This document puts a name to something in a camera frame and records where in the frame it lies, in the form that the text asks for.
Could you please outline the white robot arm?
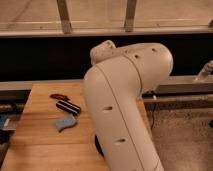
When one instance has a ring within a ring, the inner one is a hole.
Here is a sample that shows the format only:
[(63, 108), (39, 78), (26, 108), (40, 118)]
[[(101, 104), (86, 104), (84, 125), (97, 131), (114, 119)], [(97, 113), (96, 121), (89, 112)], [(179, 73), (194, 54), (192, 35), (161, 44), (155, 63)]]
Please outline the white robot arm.
[(85, 103), (110, 171), (164, 171), (136, 98), (169, 77), (171, 52), (160, 43), (117, 47), (106, 40), (91, 49), (90, 58)]

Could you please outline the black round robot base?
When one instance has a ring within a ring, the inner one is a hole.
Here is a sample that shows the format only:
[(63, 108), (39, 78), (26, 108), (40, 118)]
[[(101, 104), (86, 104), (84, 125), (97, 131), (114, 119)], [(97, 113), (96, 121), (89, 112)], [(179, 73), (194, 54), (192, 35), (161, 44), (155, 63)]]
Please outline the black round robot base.
[(99, 143), (99, 140), (98, 140), (98, 137), (95, 135), (95, 146), (96, 146), (96, 149), (98, 151), (98, 153), (104, 157), (104, 153), (102, 151), (102, 148), (100, 146), (100, 143)]

